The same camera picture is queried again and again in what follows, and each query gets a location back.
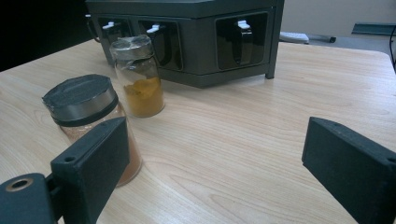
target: turmeric powder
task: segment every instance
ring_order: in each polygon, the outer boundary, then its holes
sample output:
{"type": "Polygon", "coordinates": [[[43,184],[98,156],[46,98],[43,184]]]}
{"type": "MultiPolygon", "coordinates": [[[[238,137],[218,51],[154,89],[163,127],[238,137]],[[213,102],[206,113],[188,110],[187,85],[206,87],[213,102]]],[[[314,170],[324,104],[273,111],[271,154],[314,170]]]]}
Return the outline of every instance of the turmeric powder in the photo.
{"type": "Polygon", "coordinates": [[[130,111],[136,117],[151,117],[163,109],[163,89],[158,77],[137,80],[124,86],[124,90],[130,111]]]}

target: gray lid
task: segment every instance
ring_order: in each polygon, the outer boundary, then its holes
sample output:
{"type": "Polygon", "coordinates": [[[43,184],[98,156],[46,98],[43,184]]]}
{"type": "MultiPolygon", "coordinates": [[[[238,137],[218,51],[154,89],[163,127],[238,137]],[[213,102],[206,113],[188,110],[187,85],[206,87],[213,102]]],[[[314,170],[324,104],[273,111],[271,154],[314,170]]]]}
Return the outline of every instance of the gray lid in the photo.
{"type": "Polygon", "coordinates": [[[118,96],[109,77],[91,74],[67,79],[42,98],[58,124],[98,117],[118,96]]]}
{"type": "Polygon", "coordinates": [[[113,58],[123,61],[146,59],[154,54],[147,35],[120,38],[111,43],[110,52],[113,58]]]}

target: spice jar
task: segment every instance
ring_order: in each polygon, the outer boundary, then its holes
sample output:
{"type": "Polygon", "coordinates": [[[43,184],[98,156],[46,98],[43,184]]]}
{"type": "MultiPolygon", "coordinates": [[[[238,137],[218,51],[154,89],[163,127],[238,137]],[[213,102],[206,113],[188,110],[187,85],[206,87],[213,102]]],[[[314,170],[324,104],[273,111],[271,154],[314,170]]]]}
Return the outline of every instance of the spice jar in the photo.
{"type": "Polygon", "coordinates": [[[121,38],[111,44],[110,51],[130,113],[135,117],[159,113],[164,107],[163,89],[150,38],[121,38]]]}
{"type": "MultiPolygon", "coordinates": [[[[96,74],[67,79],[50,90],[42,99],[70,144],[105,120],[125,117],[110,78],[96,74]]],[[[132,180],[142,164],[134,135],[129,128],[128,130],[130,163],[125,168],[117,187],[132,180]]]]}

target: black container lid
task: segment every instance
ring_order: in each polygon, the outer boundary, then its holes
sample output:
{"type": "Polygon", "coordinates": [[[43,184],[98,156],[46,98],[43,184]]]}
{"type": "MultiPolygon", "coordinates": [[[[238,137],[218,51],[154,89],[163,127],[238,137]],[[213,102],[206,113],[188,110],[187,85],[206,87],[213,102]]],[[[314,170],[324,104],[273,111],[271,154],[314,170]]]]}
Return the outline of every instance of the black container lid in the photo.
{"type": "Polygon", "coordinates": [[[110,78],[96,74],[67,79],[42,99],[53,120],[65,127],[97,121],[119,102],[110,78]]]}
{"type": "Polygon", "coordinates": [[[91,14],[198,19],[272,7],[280,0],[87,0],[91,14]]]}

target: wood grain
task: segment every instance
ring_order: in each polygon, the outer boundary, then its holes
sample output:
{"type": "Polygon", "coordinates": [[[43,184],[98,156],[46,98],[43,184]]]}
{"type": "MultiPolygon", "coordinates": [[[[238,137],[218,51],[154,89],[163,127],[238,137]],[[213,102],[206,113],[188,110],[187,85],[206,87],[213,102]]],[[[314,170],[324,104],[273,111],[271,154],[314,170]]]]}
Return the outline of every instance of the wood grain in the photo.
{"type": "MultiPolygon", "coordinates": [[[[67,148],[41,97],[86,74],[112,78],[89,41],[0,74],[0,181],[50,174],[67,148]]],[[[144,165],[115,189],[98,223],[355,223],[302,165],[315,116],[396,150],[396,78],[388,55],[280,43],[274,79],[208,89],[163,81],[164,110],[130,118],[144,165]]]]}

